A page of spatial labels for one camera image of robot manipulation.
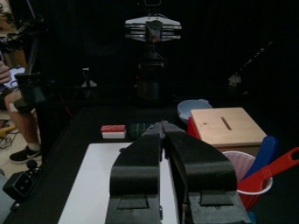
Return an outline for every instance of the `table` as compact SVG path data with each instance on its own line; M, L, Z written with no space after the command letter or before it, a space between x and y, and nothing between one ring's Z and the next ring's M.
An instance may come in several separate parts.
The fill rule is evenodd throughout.
M220 101L212 102L216 107L243 107L265 133L277 137L280 141L279 153L294 146L284 132L263 111L251 102ZM32 195L12 211L5 224L56 224L68 201L71 189L79 174L83 158L89 144L108 143L100 138L99 129L104 124L152 123L161 120L185 128L176 114L176 104L157 108L139 108L131 105L87 107L76 115L60 138L53 145L49 156L43 162L43 175L32 190ZM257 223L299 223L299 170L292 170L275 176L271 191L263 195L253 207Z

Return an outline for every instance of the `red cup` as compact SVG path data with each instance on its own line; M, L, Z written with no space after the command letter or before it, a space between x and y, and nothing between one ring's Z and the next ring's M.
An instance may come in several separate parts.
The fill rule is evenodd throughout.
M229 162L235 167L237 181L240 181L245 176L248 169L252 163L255 162L256 158L241 151L233 151L233 150L224 151L223 154L225 155L225 157L228 158ZM263 193L265 193L271 189L272 184L273 179L269 178L267 180L264 189L259 192L243 192L237 189L237 194L247 210L251 210L252 206L257 203L257 200L263 195Z

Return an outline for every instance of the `person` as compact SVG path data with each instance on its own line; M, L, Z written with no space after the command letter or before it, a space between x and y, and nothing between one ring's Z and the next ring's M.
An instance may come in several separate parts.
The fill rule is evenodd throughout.
M4 98L8 115L11 116L13 125L23 134L24 141L27 142L24 150L17 151L9 157L16 164L24 164L29 159L41 160L43 158L39 128L33 112L21 114L15 108L15 101L20 98L21 93L19 89Z

